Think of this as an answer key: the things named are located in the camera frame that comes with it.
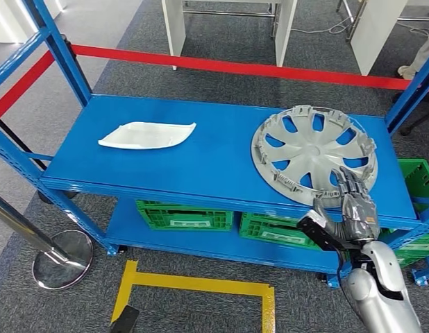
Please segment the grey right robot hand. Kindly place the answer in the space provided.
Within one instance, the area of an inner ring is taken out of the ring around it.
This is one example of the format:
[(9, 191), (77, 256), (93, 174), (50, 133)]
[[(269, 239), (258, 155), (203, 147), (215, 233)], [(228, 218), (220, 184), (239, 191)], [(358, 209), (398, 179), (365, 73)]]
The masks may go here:
[(321, 199), (314, 199), (311, 213), (313, 220), (338, 239), (345, 241), (371, 241), (380, 234), (376, 204), (369, 195), (365, 183), (355, 173), (341, 166), (332, 173), (337, 180), (343, 220), (337, 223), (331, 219)]

